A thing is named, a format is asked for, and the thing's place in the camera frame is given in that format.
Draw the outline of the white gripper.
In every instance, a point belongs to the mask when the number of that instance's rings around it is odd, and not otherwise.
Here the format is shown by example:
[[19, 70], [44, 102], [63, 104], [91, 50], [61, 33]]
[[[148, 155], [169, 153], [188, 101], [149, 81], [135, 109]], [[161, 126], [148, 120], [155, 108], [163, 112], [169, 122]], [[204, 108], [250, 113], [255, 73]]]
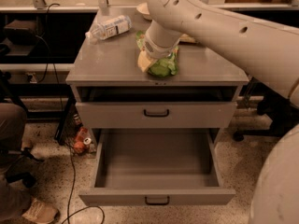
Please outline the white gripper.
[[151, 34], [146, 32], [144, 38], [144, 49], [138, 56], [137, 65], [142, 72], [147, 72], [157, 59], [162, 59], [171, 54], [178, 41], [169, 35]]

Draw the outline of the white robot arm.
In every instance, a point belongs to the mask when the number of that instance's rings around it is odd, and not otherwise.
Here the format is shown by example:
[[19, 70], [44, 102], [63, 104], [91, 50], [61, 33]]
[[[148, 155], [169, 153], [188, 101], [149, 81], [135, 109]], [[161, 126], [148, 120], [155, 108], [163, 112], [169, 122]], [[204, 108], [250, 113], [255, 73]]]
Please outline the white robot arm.
[[[138, 66], [171, 54], [182, 35], [257, 78], [299, 106], [299, 31], [211, 7], [201, 0], [147, 0], [152, 18]], [[249, 224], [299, 224], [299, 125], [274, 146], [260, 172]]]

